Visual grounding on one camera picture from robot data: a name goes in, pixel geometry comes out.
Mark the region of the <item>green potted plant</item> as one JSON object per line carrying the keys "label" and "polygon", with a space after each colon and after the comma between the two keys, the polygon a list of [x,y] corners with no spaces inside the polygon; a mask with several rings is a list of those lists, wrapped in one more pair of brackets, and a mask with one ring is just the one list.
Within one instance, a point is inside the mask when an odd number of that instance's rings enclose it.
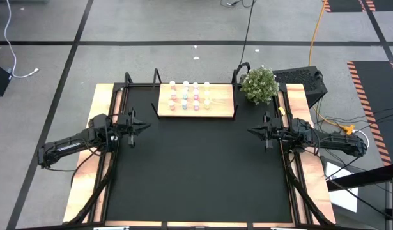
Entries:
{"label": "green potted plant", "polygon": [[240,91],[255,105],[263,103],[268,105],[279,91],[276,77],[271,68],[264,66],[249,70],[248,73],[241,76]]}

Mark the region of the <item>white paper sheet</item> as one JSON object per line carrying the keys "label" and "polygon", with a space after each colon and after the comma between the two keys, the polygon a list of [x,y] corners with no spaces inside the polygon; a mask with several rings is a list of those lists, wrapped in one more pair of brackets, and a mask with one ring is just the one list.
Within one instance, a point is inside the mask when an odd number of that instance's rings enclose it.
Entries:
{"label": "white paper sheet", "polygon": [[[347,169],[341,169],[338,165],[332,164],[331,162],[327,162],[325,165],[326,179],[336,179],[349,175],[352,175],[352,172]],[[357,212],[358,199],[352,196],[346,190],[336,190],[329,192],[329,195],[332,204],[352,211],[353,213]]]}

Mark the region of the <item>black mat orange striped edge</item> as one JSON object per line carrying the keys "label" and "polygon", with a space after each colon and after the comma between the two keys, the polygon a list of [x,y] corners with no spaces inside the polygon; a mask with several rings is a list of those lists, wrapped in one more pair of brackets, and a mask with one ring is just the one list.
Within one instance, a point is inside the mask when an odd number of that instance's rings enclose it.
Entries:
{"label": "black mat orange striped edge", "polygon": [[393,63],[348,61],[374,143],[385,166],[393,164]]}
{"label": "black mat orange striped edge", "polygon": [[365,7],[359,0],[323,0],[325,11],[329,13],[364,12]]}
{"label": "black mat orange striped edge", "polygon": [[393,12],[393,0],[366,0],[372,12]]}

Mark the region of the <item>wooden shelf black metal frame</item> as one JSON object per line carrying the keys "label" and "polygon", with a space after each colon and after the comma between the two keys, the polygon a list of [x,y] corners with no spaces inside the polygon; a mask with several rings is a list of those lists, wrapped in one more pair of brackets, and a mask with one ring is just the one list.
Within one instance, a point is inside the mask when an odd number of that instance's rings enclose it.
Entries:
{"label": "wooden shelf black metal frame", "polygon": [[184,90],[183,82],[176,82],[176,100],[175,110],[171,111],[168,102],[171,100],[171,87],[168,83],[154,84],[153,88],[159,89],[157,93],[157,102],[151,103],[157,117],[165,118],[233,118],[236,114],[238,104],[236,102],[237,93],[240,88],[237,77],[239,71],[246,67],[250,70],[248,62],[241,63],[233,70],[231,82],[229,84],[213,84],[210,83],[210,109],[204,108],[204,83],[199,84],[199,110],[195,111],[193,106],[193,83],[189,83],[189,97],[187,100],[187,110],[183,110],[181,106],[182,92]]}

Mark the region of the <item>black metal table frame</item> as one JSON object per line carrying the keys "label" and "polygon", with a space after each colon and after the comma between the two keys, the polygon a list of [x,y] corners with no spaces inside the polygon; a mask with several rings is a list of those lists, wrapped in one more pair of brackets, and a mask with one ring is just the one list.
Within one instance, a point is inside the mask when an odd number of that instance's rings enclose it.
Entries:
{"label": "black metal table frame", "polygon": [[282,146],[265,149],[247,132],[277,102],[253,105],[237,93],[233,118],[157,117],[152,83],[113,84],[119,111],[135,108],[149,129],[130,148],[117,143],[114,173],[85,222],[132,229],[264,229],[316,223],[285,171]]}

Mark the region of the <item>black computer case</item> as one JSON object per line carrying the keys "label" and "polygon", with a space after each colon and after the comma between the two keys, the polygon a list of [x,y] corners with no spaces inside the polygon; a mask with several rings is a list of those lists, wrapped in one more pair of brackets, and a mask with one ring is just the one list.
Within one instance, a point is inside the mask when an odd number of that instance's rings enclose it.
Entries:
{"label": "black computer case", "polygon": [[315,66],[276,70],[274,74],[279,83],[302,84],[309,108],[328,92],[323,82],[323,75]]}

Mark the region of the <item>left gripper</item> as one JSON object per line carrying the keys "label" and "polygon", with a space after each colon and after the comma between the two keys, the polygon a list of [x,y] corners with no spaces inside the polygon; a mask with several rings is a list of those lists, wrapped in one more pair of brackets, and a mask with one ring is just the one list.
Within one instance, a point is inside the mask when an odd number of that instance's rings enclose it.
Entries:
{"label": "left gripper", "polygon": [[116,119],[116,121],[113,122],[116,127],[116,134],[118,136],[128,135],[128,145],[131,148],[135,147],[134,134],[141,133],[151,126],[150,123],[135,118],[134,109],[130,109],[127,114],[119,113],[115,114],[113,117]]}

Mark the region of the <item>wooden table side board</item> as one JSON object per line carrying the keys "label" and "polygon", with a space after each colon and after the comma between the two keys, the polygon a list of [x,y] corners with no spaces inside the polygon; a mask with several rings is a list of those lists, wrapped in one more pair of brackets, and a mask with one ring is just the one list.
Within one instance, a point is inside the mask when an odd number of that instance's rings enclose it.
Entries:
{"label": "wooden table side board", "polygon": [[[303,85],[287,84],[286,94],[293,117],[303,119],[313,126],[314,123],[311,119]],[[327,183],[325,181],[323,164],[321,159],[313,154],[313,148],[308,147],[303,153],[296,157],[291,154],[288,162],[291,162],[291,167],[295,176],[298,176],[297,169],[302,170],[304,176],[302,181],[305,183],[306,191],[310,198],[324,216],[335,224],[336,221]]]}
{"label": "wooden table side board", "polygon": [[[97,84],[88,118],[98,114],[114,114],[119,111],[122,92],[113,93],[113,84]],[[111,100],[116,97],[116,105]],[[79,170],[72,176],[71,190],[66,205],[63,222],[71,221],[88,201],[95,189],[96,179],[102,179],[109,167],[111,154],[104,157],[92,155],[84,150],[79,153],[77,165]]]}

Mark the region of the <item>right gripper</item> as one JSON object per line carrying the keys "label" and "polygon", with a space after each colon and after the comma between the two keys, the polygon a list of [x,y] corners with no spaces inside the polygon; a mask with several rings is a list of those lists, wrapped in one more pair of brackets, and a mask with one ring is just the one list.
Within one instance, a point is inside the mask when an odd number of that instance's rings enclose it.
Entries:
{"label": "right gripper", "polygon": [[[266,137],[263,133],[257,132],[265,130]],[[258,138],[265,137],[265,148],[273,148],[272,139],[283,139],[289,133],[288,129],[284,127],[282,119],[278,117],[271,117],[268,111],[264,114],[264,126],[257,126],[249,128],[248,131]]]}

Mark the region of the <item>black beam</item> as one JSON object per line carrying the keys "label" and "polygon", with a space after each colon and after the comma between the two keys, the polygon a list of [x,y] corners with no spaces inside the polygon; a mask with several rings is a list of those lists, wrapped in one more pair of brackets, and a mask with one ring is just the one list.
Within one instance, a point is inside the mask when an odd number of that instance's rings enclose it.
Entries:
{"label": "black beam", "polygon": [[393,178],[393,164],[343,176],[327,181],[329,191],[342,190],[346,188],[363,187],[391,181]]}

